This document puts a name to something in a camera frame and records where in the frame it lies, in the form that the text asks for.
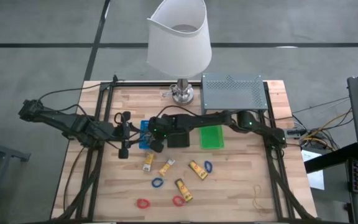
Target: white lampshade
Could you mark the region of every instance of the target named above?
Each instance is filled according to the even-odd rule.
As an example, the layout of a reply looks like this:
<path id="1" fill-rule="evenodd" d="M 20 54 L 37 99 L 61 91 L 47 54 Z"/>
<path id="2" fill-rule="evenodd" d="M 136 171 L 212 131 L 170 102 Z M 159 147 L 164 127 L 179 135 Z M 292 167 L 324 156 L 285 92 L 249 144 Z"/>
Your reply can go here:
<path id="1" fill-rule="evenodd" d="M 206 69 L 212 52 L 203 0 L 164 0 L 148 21 L 151 66 L 177 78 Z"/>

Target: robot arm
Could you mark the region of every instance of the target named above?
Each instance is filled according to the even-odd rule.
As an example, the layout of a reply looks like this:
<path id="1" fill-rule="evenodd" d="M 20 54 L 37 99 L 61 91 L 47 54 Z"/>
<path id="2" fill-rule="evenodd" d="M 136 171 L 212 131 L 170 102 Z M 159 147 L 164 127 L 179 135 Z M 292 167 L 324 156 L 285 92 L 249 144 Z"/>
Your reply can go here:
<path id="1" fill-rule="evenodd" d="M 121 116 L 121 124 L 114 127 L 112 123 L 96 121 L 94 116 L 85 114 L 65 114 L 43 106 L 37 100 L 25 100 L 19 112 L 20 119 L 28 122 L 45 123 L 62 131 L 62 135 L 77 139 L 84 147 L 93 147 L 103 141 L 120 141 L 122 148 L 119 158 L 128 158 L 130 131 L 139 131 L 128 121 L 131 113 L 126 111 Z"/>
<path id="2" fill-rule="evenodd" d="M 188 114 L 163 114 L 161 118 L 152 117 L 149 120 L 149 131 L 154 140 L 150 147 L 161 152 L 163 149 L 162 141 L 171 134 L 188 133 L 194 128 L 205 126 L 226 125 L 238 133 L 253 132 L 267 137 L 270 145 L 275 147 L 285 147 L 285 133 L 280 128 L 270 128 L 260 124 L 248 111 L 238 111 L 237 122 L 232 119 L 233 112 L 222 111 L 220 113 L 192 116 Z"/>

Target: green sponge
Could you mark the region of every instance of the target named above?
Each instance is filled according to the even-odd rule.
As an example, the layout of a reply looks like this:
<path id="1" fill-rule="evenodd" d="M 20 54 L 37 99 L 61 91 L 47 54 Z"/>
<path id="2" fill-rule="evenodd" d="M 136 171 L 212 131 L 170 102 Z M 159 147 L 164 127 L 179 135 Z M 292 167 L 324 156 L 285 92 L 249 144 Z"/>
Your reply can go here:
<path id="1" fill-rule="evenodd" d="M 221 125 L 200 128 L 201 147 L 203 149 L 221 149 L 224 147 Z"/>

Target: yellow package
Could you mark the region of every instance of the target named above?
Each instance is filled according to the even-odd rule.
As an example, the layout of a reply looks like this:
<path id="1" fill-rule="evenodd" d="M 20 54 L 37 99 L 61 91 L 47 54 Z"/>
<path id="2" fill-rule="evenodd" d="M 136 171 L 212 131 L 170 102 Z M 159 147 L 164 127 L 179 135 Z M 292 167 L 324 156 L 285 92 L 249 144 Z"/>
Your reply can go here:
<path id="1" fill-rule="evenodd" d="M 165 173 L 167 172 L 167 170 L 169 169 L 169 167 L 171 167 L 173 165 L 173 163 L 175 162 L 175 160 L 173 159 L 169 159 L 167 161 L 167 163 L 160 169 L 160 174 L 162 176 L 165 176 Z"/>
<path id="2" fill-rule="evenodd" d="M 189 189 L 187 189 L 187 187 L 185 186 L 185 183 L 183 183 L 182 179 L 177 179 L 175 181 L 175 184 L 177 185 L 180 193 L 182 194 L 182 196 L 185 198 L 185 201 L 188 202 L 191 199 L 193 199 L 193 196 L 191 195 Z"/>
<path id="3" fill-rule="evenodd" d="M 146 155 L 146 161 L 143 164 L 143 170 L 150 172 L 152 170 L 152 163 L 154 159 L 154 154 L 152 152 L 148 152 Z"/>
<path id="4" fill-rule="evenodd" d="M 191 161 L 189 164 L 190 168 L 196 172 L 196 174 L 201 178 L 201 180 L 204 180 L 206 176 L 208 176 L 208 173 L 201 168 L 195 161 Z"/>

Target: concrete floor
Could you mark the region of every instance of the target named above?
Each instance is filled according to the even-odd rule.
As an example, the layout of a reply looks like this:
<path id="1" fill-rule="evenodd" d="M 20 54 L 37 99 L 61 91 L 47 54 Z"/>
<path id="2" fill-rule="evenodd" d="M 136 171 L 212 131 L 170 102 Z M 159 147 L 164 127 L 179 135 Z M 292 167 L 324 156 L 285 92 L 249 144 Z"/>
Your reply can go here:
<path id="1" fill-rule="evenodd" d="M 160 2 L 112 1 L 101 42 L 147 42 L 145 18 Z M 206 3 L 212 42 L 358 42 L 358 0 Z M 104 0 L 0 0 L 0 43 L 92 43 L 103 4 Z M 51 127 L 21 121 L 17 112 L 25 99 L 81 86 L 90 53 L 91 48 L 0 49 L 0 144 L 32 154 L 26 164 L 12 161 L 0 192 L 0 223 L 48 219 L 67 141 Z M 151 69 L 145 63 L 146 55 L 146 49 L 99 49 L 90 79 L 110 80 L 114 74 L 127 80 L 171 79 Z M 282 79 L 296 111 L 347 96 L 346 78 L 358 76 L 358 48 L 213 49 L 206 71 Z M 78 98 L 79 92 L 73 91 L 43 102 L 63 108 Z M 307 128 L 315 128 L 349 107 L 347 101 L 296 115 Z M 332 134 L 340 146 L 356 141 L 352 124 Z M 323 220 L 347 220 L 330 192 L 313 190 L 313 195 Z"/>

